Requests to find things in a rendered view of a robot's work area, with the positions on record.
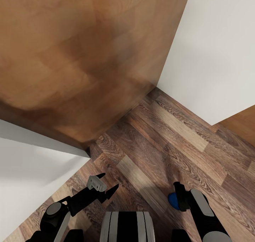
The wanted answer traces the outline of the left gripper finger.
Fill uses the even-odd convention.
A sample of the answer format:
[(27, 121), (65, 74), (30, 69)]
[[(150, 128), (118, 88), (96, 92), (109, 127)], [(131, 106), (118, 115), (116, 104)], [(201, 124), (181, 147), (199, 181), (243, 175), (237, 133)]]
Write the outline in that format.
[(99, 175), (96, 175), (99, 179), (101, 179), (103, 176), (105, 176), (106, 173), (102, 173), (102, 174), (99, 174)]
[(119, 184), (117, 184), (116, 186), (112, 187), (111, 189), (109, 189), (108, 191), (106, 191), (105, 194), (105, 200), (108, 198), (110, 199), (111, 196), (114, 194), (114, 192), (119, 188)]

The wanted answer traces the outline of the sandal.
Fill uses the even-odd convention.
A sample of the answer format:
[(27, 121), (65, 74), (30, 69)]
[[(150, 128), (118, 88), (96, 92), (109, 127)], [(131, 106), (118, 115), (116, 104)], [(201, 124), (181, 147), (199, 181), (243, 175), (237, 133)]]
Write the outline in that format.
[(173, 192), (173, 193), (170, 193), (168, 195), (168, 201), (170, 203), (170, 205), (174, 208), (174, 209), (177, 209), (177, 210), (180, 210), (181, 209), (179, 208), (179, 204), (178, 204), (178, 200), (177, 200), (177, 196), (176, 196), (176, 192)]

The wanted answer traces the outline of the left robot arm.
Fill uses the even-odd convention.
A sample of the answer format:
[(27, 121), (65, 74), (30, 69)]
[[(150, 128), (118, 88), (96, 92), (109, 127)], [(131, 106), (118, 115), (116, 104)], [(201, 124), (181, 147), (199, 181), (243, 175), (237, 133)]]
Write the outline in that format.
[[(84, 189), (73, 197), (65, 197), (58, 202), (51, 204), (43, 214), (40, 231), (35, 231), (32, 237), (25, 242), (60, 242), (67, 228), (70, 217), (74, 217), (82, 209), (98, 199), (103, 203), (110, 199), (119, 188), (119, 184), (108, 191), (107, 185), (101, 180), (106, 173), (89, 177)], [(67, 205), (62, 202), (67, 201)]]

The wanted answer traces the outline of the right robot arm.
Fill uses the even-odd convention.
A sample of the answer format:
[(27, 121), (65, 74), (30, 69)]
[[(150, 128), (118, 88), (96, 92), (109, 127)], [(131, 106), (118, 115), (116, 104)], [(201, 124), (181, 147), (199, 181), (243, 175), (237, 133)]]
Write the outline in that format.
[(185, 191), (180, 182), (173, 184), (178, 206), (182, 212), (190, 209), (202, 242), (233, 242), (201, 191)]

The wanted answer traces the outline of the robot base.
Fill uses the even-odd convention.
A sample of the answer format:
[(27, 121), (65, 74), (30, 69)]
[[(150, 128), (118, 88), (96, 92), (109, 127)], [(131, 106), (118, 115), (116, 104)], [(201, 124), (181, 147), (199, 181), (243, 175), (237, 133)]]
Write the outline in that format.
[[(64, 242), (84, 242), (83, 230), (82, 229), (71, 229)], [(192, 242), (189, 238), (186, 230), (184, 229), (173, 229), (171, 242)]]

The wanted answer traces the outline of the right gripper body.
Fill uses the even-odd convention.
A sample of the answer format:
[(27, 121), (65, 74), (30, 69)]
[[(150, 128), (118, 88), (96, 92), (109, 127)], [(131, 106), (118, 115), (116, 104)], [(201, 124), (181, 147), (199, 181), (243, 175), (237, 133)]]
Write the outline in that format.
[(175, 186), (175, 192), (176, 192), (179, 208), (181, 210), (182, 209), (190, 209), (190, 207), (188, 205), (186, 205), (181, 198), (182, 193), (185, 191), (185, 186), (183, 184), (174, 185), (174, 186)]

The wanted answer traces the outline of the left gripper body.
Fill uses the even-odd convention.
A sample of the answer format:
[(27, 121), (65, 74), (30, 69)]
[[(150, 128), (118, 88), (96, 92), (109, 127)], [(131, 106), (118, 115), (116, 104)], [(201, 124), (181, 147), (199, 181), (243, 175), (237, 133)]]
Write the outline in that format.
[(96, 199), (98, 199), (100, 203), (103, 203), (105, 201), (105, 191), (100, 192), (97, 191), (95, 188), (89, 190), (87, 187), (85, 187), (78, 193), (83, 199), (84, 208), (90, 205)]

